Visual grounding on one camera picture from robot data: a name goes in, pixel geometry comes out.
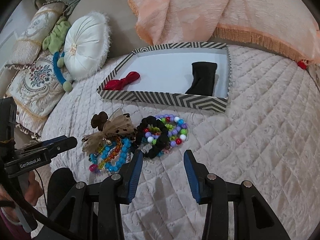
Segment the peach blanket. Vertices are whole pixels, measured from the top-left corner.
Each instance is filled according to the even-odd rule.
[[[320,32],[301,0],[128,0],[136,31],[150,45],[250,42],[295,61],[320,63]]]

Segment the cylindrical pillow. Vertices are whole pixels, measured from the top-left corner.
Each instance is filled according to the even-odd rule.
[[[64,63],[75,80],[96,73],[105,63],[110,46],[107,18],[91,12],[76,20],[68,31]]]

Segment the black scrunchie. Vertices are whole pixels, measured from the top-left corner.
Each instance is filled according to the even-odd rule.
[[[143,155],[144,158],[150,158],[153,159],[158,155],[158,153],[163,149],[169,149],[170,148],[170,140],[168,137],[168,129],[164,125],[164,123],[160,119],[156,119],[154,116],[148,116],[146,118],[143,118],[141,120],[141,123],[137,126],[137,135],[135,141],[131,144],[131,151],[135,152],[136,149],[138,149],[139,145],[142,142],[142,138],[145,136],[143,130],[148,127],[148,125],[151,125],[153,127],[158,127],[161,130],[161,134],[159,138],[157,139],[157,142],[155,145],[152,146],[152,148],[149,150],[148,153],[145,153]]]

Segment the human hand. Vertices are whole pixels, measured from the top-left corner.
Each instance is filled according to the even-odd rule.
[[[34,171],[29,172],[29,187],[24,193],[24,199],[28,201],[31,205],[35,206],[38,202],[38,199],[43,195],[43,190],[40,187],[40,184],[38,181],[36,181],[36,175]],[[9,194],[3,189],[3,187],[0,185],[0,200],[11,200]],[[4,208],[5,213],[9,217],[10,220],[13,222],[19,222],[19,219],[11,207],[5,207]]]

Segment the quilted bedspread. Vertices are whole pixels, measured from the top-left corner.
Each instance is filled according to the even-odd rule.
[[[94,114],[122,107],[134,125],[159,113],[188,123],[186,142],[170,155],[144,161],[136,197],[121,207],[125,239],[201,239],[206,205],[192,198],[182,161],[186,149],[225,181],[252,181],[292,240],[307,239],[320,221],[320,93],[314,81],[287,58],[247,47],[229,50],[233,85],[224,114],[102,101],[96,88],[123,57],[76,83],[52,111],[42,139],[67,135],[79,142],[52,160],[52,171],[69,167],[77,181],[88,184],[106,177],[90,173],[81,151]]]

